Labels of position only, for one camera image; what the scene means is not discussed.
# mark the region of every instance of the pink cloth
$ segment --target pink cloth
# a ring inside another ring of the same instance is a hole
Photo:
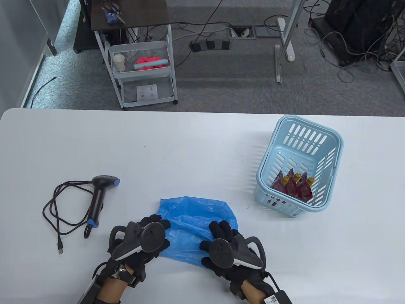
[[[157,60],[162,60],[160,57],[139,57],[139,59],[135,62],[135,64],[139,63],[145,63],[145,62],[151,62],[151,61],[157,61]],[[168,65],[157,65],[157,66],[148,66],[148,67],[143,67],[138,69],[138,71],[144,71],[144,70],[150,70],[150,69],[158,69],[158,68],[165,68]]]

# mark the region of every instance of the gray carpet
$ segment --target gray carpet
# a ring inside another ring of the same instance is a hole
[[[267,16],[287,13],[290,3],[224,0],[212,21],[261,24]],[[205,1],[204,6],[196,0],[170,0],[168,5],[172,21],[199,23],[207,20],[217,0]],[[59,54],[44,60],[33,92],[53,76],[57,79],[40,92],[33,107],[120,110],[100,51],[83,51],[77,55],[72,50],[79,10],[78,0],[71,0],[55,42]],[[275,81],[274,70],[274,44],[279,44],[279,39],[232,40],[230,51],[191,54],[176,69],[178,105],[165,103],[131,110],[405,116],[405,95],[391,72],[377,70],[366,74],[355,69],[353,83],[338,79],[338,69],[323,60],[318,46],[305,39],[308,17],[307,12],[302,13],[293,34],[296,60],[292,63],[284,60],[281,85]],[[188,27],[195,31],[201,28]],[[218,29],[218,26],[207,29]],[[150,34],[159,39],[164,30],[156,28]],[[174,37],[185,34],[181,30],[173,31]],[[173,43],[176,63],[188,54],[189,41],[184,38]],[[334,61],[330,52],[326,55]]]

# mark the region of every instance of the desk leg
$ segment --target desk leg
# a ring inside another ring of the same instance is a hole
[[[305,0],[294,0],[291,9],[290,9],[290,13],[288,14],[288,24],[287,27],[284,26],[283,28],[283,32],[281,33],[281,39],[284,42],[283,48],[280,49],[279,45],[275,46],[275,64],[276,64],[276,80],[277,83],[281,83],[281,60],[282,57],[284,56],[284,54],[286,54],[287,49],[290,49],[290,51],[292,50],[292,46],[291,46],[291,36],[292,36],[292,32],[294,31],[294,28],[297,25],[298,22],[298,18],[303,10],[304,7],[304,3]]]

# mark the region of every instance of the light blue plastic basket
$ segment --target light blue plastic basket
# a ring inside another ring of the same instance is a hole
[[[343,139],[335,130],[295,115],[282,117],[256,174],[255,200],[292,217],[324,210],[332,197],[342,151]],[[313,198],[306,203],[270,188],[280,170],[285,176],[291,168],[315,177]]]

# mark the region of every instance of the red bottle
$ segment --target red bottle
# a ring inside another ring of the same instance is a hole
[[[301,188],[301,186],[303,184],[305,184],[307,182],[307,173],[304,172],[304,174],[301,176],[301,178],[299,179],[299,181],[297,182],[297,188]]]
[[[288,173],[287,176],[290,178],[290,181],[292,180],[292,177],[294,176],[294,169],[291,169]]]
[[[280,191],[281,193],[287,194],[286,184],[290,178],[288,176],[284,176],[278,183],[276,183],[273,187],[274,190]]]
[[[276,176],[276,178],[274,179],[273,183],[271,184],[270,188],[274,189],[274,185],[277,184],[281,179],[283,178],[283,172],[279,172]]]
[[[298,187],[297,187],[297,181],[301,178],[301,173],[295,174],[291,180],[288,181],[286,184],[286,194],[295,197],[296,199],[298,198]]]
[[[311,186],[314,181],[315,178],[310,177],[307,179],[307,182],[298,189],[298,198],[304,203],[312,198]]]

